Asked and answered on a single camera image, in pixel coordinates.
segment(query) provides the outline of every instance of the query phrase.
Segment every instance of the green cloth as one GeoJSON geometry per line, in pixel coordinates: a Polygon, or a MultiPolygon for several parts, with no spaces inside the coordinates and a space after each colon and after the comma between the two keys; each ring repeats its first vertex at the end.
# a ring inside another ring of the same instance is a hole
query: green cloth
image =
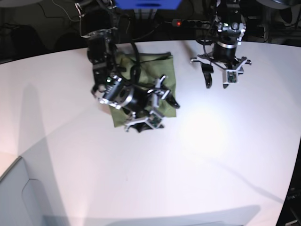
{"type": "MultiPolygon", "coordinates": [[[[135,56],[120,53],[117,56],[117,62],[121,67],[127,69],[122,75],[130,79],[130,69],[134,65],[135,56]]],[[[155,79],[160,78],[163,74],[166,78],[163,84],[169,88],[175,97],[175,76],[174,76],[174,59],[171,53],[165,54],[140,54],[141,75],[139,82],[141,84],[154,85],[155,79]]],[[[166,101],[159,101],[159,109],[166,117],[176,117],[175,109],[166,101]]],[[[128,116],[122,111],[110,107],[111,115],[114,121],[114,127],[124,125],[128,116]]]]}

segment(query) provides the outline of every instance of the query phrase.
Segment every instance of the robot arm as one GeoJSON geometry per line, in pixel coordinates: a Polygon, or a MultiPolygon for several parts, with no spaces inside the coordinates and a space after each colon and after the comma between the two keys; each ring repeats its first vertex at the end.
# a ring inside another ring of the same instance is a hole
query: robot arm
{"type": "Polygon", "coordinates": [[[215,6],[213,21],[203,42],[205,54],[191,59],[192,62],[201,63],[208,89],[212,85],[211,73],[214,70],[211,65],[204,64],[203,59],[209,60],[223,70],[224,88],[227,88],[229,84],[238,82],[238,76],[244,73],[242,68],[244,64],[252,64],[246,57],[238,59],[235,56],[236,49],[241,45],[246,31],[246,24],[240,13],[239,2],[240,0],[221,0],[219,5],[215,6]],[[211,31],[213,31],[212,41],[214,47],[212,52],[206,53],[204,43],[211,31]]]}
{"type": "Polygon", "coordinates": [[[158,100],[166,100],[174,108],[180,106],[164,86],[164,75],[152,87],[139,84],[140,59],[132,40],[130,43],[137,63],[131,68],[131,79],[122,76],[122,68],[116,62],[117,47],[114,40],[118,34],[118,16],[114,3],[109,1],[105,5],[101,0],[82,0],[76,3],[76,7],[80,14],[81,36],[87,38],[87,55],[93,65],[93,96],[101,104],[123,110],[128,115],[126,131],[130,128],[138,132],[163,128],[164,115],[158,111],[158,100]]]}

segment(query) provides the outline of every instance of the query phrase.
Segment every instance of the white table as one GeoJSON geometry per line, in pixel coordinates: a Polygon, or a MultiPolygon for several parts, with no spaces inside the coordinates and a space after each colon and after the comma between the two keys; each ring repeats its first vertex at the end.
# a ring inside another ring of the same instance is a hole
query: white table
{"type": "Polygon", "coordinates": [[[239,84],[223,89],[215,67],[206,89],[200,64],[190,64],[203,53],[195,41],[137,46],[172,52],[181,105],[165,129],[141,134],[115,129],[91,96],[85,49],[0,65],[0,134],[9,135],[0,145],[24,157],[54,217],[71,226],[275,225],[301,137],[301,49],[243,43],[237,56],[253,65],[239,84]]]}

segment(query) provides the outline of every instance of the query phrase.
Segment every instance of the cable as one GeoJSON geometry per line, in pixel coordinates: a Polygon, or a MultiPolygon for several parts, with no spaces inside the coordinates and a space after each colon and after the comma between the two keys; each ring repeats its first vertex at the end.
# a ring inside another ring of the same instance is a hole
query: cable
{"type": "Polygon", "coordinates": [[[116,59],[115,59],[114,57],[112,58],[112,61],[113,61],[114,67],[116,68],[116,72],[117,72],[118,76],[121,77],[121,78],[122,78],[125,82],[127,82],[128,84],[130,84],[130,85],[132,85],[132,86],[134,86],[134,87],[136,87],[136,88],[139,88],[139,89],[141,89],[141,88],[147,89],[148,91],[149,91],[149,90],[153,90],[153,91],[155,91],[155,90],[166,91],[166,90],[160,89],[160,88],[154,88],[154,87],[150,87],[150,86],[147,86],[147,85],[134,84],[134,83],[132,83],[130,80],[126,79],[126,78],[121,74],[121,71],[119,70],[119,68],[118,68],[118,66],[117,66],[117,63],[116,63],[116,59]]]}
{"type": "Polygon", "coordinates": [[[132,39],[130,39],[130,43],[132,45],[132,48],[134,50],[136,63],[131,67],[130,76],[131,76],[131,82],[134,84],[138,84],[140,80],[140,74],[141,74],[141,65],[140,65],[140,54],[137,49],[136,44],[132,39]]]}
{"type": "Polygon", "coordinates": [[[207,57],[207,60],[209,60],[211,63],[213,63],[214,65],[218,66],[219,68],[225,70],[224,67],[218,65],[216,62],[214,62],[214,61],[209,57],[209,55],[207,54],[206,48],[205,48],[205,46],[206,46],[206,45],[205,45],[205,42],[206,42],[206,40],[207,40],[207,38],[208,38],[208,35],[209,35],[209,33],[210,33],[210,31],[211,31],[211,29],[212,29],[212,27],[213,27],[213,24],[214,24],[214,15],[213,15],[213,20],[212,20],[212,22],[211,22],[210,28],[209,28],[209,30],[207,31],[207,34],[206,34],[206,36],[205,36],[205,38],[204,38],[203,50],[204,50],[205,56],[207,57]]]}
{"type": "Polygon", "coordinates": [[[268,30],[265,30],[264,31],[264,33],[263,33],[263,43],[266,43],[268,40],[269,40],[269,32],[270,31],[270,29],[268,29],[268,30]]]}
{"type": "Polygon", "coordinates": [[[294,24],[289,24],[288,26],[284,25],[284,27],[293,27],[293,26],[295,26],[295,23],[294,23],[294,24]]]}
{"type": "Polygon", "coordinates": [[[101,8],[103,8],[105,11],[107,11],[109,14],[111,14],[111,15],[113,15],[113,16],[116,16],[116,14],[115,13],[113,13],[111,10],[109,10],[107,7],[106,7],[106,5],[102,2],[102,0],[96,0],[97,1],[97,3],[99,4],[99,6],[101,7],[101,8]]]}
{"type": "Polygon", "coordinates": [[[143,36],[141,36],[141,37],[139,37],[139,38],[133,39],[133,40],[134,40],[134,41],[141,40],[141,39],[143,39],[143,38],[145,38],[145,37],[147,37],[147,36],[153,34],[153,33],[155,32],[155,30],[156,30],[160,25],[161,25],[161,24],[158,24],[152,31],[148,32],[147,34],[145,34],[145,35],[143,35],[143,36]]]}
{"type": "Polygon", "coordinates": [[[68,19],[69,19],[70,21],[72,21],[72,22],[79,22],[79,20],[72,20],[72,19],[70,18],[69,14],[67,13],[67,11],[66,11],[62,6],[60,6],[59,4],[55,3],[54,0],[52,0],[52,3],[55,4],[56,6],[58,6],[59,8],[61,8],[62,11],[65,12],[65,14],[67,15],[67,17],[68,17],[68,19]]]}
{"type": "Polygon", "coordinates": [[[193,5],[193,2],[192,2],[191,0],[188,0],[188,1],[189,1],[190,4],[191,4],[192,13],[191,13],[191,15],[187,18],[187,20],[190,19],[190,18],[194,15],[194,5],[193,5]]]}
{"type": "Polygon", "coordinates": [[[128,31],[128,29],[129,29],[129,27],[130,27],[130,24],[131,24],[131,21],[129,20],[129,21],[128,21],[128,25],[127,25],[126,34],[127,34],[127,31],[128,31]]]}
{"type": "Polygon", "coordinates": [[[206,19],[209,19],[209,13],[207,8],[206,0],[202,0],[203,12],[205,14],[206,19]]]}
{"type": "Polygon", "coordinates": [[[66,2],[66,3],[70,3],[70,4],[74,4],[74,1],[72,1],[72,0],[60,0],[60,1],[63,1],[63,2],[66,2]]]}
{"type": "Polygon", "coordinates": [[[76,25],[76,22],[69,21],[69,24],[68,24],[68,27],[66,28],[66,30],[72,29],[72,30],[74,30],[76,32],[76,34],[78,34],[80,36],[80,34],[79,34],[79,28],[75,28],[74,25],[76,25]]]}
{"type": "Polygon", "coordinates": [[[297,16],[297,20],[296,20],[296,24],[295,24],[295,30],[296,30],[297,27],[298,27],[298,23],[299,23],[299,21],[300,21],[300,17],[301,17],[301,6],[300,6],[299,13],[298,13],[298,16],[297,16]]]}
{"type": "MultiPolygon", "coordinates": [[[[0,26],[0,32],[2,32],[2,29],[9,29],[9,30],[14,30],[20,27],[28,27],[27,25],[22,25],[22,24],[9,24],[9,23],[4,23],[3,25],[0,26]]],[[[10,35],[11,31],[7,34],[1,33],[0,36],[5,37],[10,35]]]]}
{"type": "Polygon", "coordinates": [[[206,46],[211,46],[213,44],[213,40],[205,40],[205,36],[204,36],[204,29],[201,29],[202,31],[202,35],[199,35],[198,37],[196,37],[196,41],[197,43],[201,44],[201,45],[206,45],[206,46]]]}
{"type": "Polygon", "coordinates": [[[57,18],[57,19],[63,19],[63,23],[65,22],[65,18],[64,18],[63,16],[47,16],[46,13],[45,13],[44,8],[42,7],[42,5],[41,5],[40,3],[37,3],[37,4],[38,4],[38,6],[42,9],[45,18],[57,18]]]}

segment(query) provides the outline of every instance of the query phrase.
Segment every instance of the power strip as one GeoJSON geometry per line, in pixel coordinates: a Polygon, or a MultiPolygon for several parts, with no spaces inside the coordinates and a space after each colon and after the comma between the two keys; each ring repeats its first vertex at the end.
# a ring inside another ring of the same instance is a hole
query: power strip
{"type": "Polygon", "coordinates": [[[171,24],[173,27],[187,27],[187,28],[201,28],[201,29],[210,28],[210,22],[204,20],[173,19],[171,24]]]}

